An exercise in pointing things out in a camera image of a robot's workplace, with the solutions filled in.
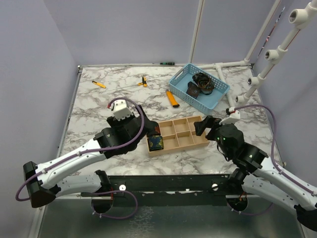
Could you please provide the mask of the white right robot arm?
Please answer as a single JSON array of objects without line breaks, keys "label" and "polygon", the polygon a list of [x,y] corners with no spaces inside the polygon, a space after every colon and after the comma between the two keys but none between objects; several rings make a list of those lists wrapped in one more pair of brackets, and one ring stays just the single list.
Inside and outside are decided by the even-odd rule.
[{"label": "white right robot arm", "polygon": [[297,216],[300,224],[317,229],[317,188],[280,167],[267,153],[244,140],[244,134],[234,124],[221,124],[221,119],[207,116],[194,123],[195,134],[215,141],[226,160],[237,169],[227,182],[228,190],[258,195]]}]

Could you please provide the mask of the wooden compartment tray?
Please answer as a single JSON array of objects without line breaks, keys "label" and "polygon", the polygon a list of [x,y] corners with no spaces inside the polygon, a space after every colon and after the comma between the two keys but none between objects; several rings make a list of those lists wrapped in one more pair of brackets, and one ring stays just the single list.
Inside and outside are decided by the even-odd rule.
[{"label": "wooden compartment tray", "polygon": [[209,141],[205,138],[206,133],[203,132],[201,136],[195,134],[194,122],[196,121],[202,121],[202,117],[191,116],[160,121],[158,124],[163,137],[164,149],[150,152],[148,147],[149,156],[154,157],[207,146]]}]

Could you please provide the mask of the blue yellow floral tie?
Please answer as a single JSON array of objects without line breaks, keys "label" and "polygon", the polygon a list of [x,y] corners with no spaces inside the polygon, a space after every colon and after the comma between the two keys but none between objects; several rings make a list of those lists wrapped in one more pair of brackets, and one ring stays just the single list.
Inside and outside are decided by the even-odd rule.
[{"label": "blue yellow floral tie", "polygon": [[164,149],[163,137],[161,135],[152,135],[147,138],[149,151],[158,151]]}]

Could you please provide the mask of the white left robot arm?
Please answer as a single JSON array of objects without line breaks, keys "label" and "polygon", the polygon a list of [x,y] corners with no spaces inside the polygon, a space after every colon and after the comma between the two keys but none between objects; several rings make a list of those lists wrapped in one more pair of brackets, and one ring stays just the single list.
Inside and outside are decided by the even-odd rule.
[{"label": "white left robot arm", "polygon": [[42,164],[32,161],[24,164],[31,206],[39,208],[57,197],[72,193],[96,193],[102,196],[111,191],[112,185],[104,171],[97,170],[92,175],[78,178],[70,176],[91,164],[135,150],[144,136],[160,135],[159,124],[149,120],[141,106],[137,110],[141,113],[138,117],[134,114],[121,120],[108,117],[108,127],[72,152]]}]

